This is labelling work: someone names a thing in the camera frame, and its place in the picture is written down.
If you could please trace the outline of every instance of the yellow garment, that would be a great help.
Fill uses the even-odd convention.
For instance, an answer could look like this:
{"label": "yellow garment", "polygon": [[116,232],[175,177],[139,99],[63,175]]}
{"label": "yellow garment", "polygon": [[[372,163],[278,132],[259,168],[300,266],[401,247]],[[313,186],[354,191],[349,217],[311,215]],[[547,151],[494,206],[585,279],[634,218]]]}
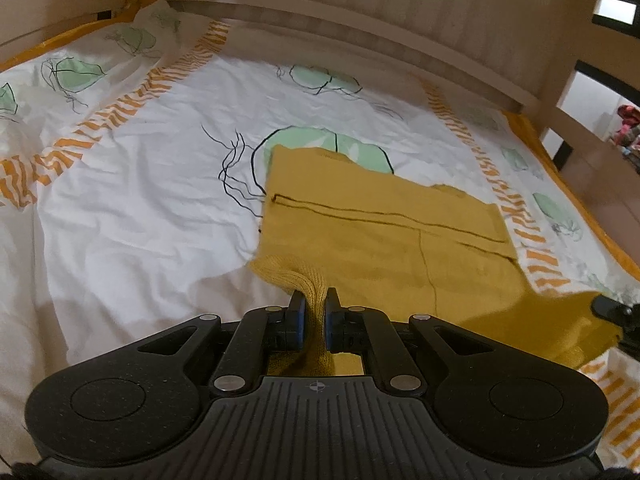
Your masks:
{"label": "yellow garment", "polygon": [[[591,315],[594,292],[550,298],[532,290],[495,205],[364,170],[321,148],[274,148],[252,269],[310,298],[310,353],[272,363],[287,374],[334,372],[319,331],[327,286],[344,306],[377,308],[402,322],[431,314],[572,367],[618,334]],[[339,374],[361,370],[354,359],[336,364]]]}

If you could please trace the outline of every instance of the white bed sheet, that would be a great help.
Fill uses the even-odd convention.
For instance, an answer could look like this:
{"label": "white bed sheet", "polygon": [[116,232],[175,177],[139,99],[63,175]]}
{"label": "white bed sheet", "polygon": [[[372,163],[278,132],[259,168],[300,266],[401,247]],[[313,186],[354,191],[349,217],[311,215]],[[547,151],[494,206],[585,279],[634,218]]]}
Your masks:
{"label": "white bed sheet", "polygon": [[499,111],[445,102],[377,60],[159,1],[132,25],[7,70],[1,89],[0,452],[11,461],[36,459],[22,409],[46,374],[198,314],[286,304],[245,266],[277,139],[340,143],[363,165],[388,171],[386,158],[403,178],[503,207],[501,193],[517,194],[508,207],[526,216],[505,218],[537,290],[640,301]]}

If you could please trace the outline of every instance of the bed sheet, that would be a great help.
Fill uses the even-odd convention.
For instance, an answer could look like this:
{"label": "bed sheet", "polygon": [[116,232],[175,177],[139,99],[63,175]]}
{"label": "bed sheet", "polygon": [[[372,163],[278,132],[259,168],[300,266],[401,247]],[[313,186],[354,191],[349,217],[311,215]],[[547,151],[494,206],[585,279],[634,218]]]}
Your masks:
{"label": "bed sheet", "polygon": [[286,304],[246,266],[278,143],[496,203],[541,293],[640,301],[499,110],[158,1],[0,74],[5,458],[36,457],[22,409],[44,375],[198,314]]}

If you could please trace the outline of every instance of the bed frame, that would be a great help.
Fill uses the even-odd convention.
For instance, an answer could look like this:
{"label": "bed frame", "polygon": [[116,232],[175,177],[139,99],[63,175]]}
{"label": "bed frame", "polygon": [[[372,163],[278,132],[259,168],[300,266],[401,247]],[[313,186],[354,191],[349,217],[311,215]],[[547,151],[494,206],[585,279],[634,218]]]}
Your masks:
{"label": "bed frame", "polygon": [[[591,23],[596,0],[168,0],[364,49],[439,84],[527,114],[573,147],[562,170],[640,263],[640,177],[558,103],[578,60],[640,88],[640,40]],[[124,0],[0,0],[0,62]]]}

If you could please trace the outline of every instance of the bed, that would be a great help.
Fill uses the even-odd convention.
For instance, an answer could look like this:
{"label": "bed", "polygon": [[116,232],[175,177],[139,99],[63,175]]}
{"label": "bed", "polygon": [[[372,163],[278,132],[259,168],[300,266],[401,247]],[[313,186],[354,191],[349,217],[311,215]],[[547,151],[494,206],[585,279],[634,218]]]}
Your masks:
{"label": "bed", "polygon": [[[565,52],[534,95],[392,20],[313,0],[13,1],[60,15],[13,20],[0,46],[0,453],[11,462],[36,460],[22,409],[47,374],[196,314],[238,320],[287,303],[247,267],[274,143],[334,146],[365,167],[495,203],[538,293],[640,303],[640,269],[538,139],[541,123],[581,133],[562,127],[553,102],[570,73]],[[242,6],[296,9],[455,70],[247,19]],[[108,9],[120,12],[91,18]],[[638,363],[613,348],[582,371],[610,400],[601,459],[637,468]]]}

